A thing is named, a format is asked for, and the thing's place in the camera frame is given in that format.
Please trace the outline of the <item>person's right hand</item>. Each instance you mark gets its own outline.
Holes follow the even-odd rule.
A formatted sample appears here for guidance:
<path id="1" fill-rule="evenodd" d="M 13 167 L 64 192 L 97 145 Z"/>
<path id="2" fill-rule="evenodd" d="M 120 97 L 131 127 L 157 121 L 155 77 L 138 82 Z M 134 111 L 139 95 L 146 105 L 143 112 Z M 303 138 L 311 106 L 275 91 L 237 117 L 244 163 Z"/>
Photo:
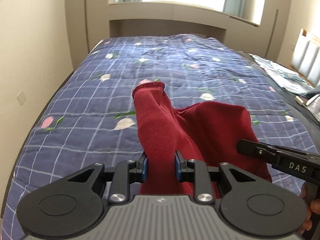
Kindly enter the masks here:
<path id="1" fill-rule="evenodd" d="M 306 190 L 306 183 L 303 184 L 301 188 L 300 198 L 306 200 L 307 190 Z M 305 231 L 309 231 L 312 228 L 312 221 L 311 215 L 312 214 L 320 214 L 320 200 L 315 199 L 310 204 L 307 204 L 307 214 L 304 220 L 302 227 L 299 230 L 299 235 L 302 235 Z"/>

